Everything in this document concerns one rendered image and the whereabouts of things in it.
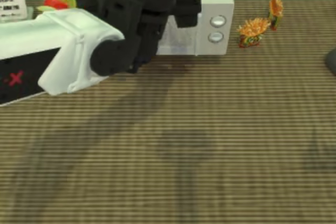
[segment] white appliance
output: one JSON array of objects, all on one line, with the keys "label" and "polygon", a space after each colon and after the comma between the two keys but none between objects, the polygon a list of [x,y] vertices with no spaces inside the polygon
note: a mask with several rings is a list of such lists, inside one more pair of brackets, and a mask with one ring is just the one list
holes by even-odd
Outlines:
[{"label": "white appliance", "polygon": [[202,0],[197,27],[177,28],[169,18],[158,55],[225,55],[234,12],[234,0]]}]

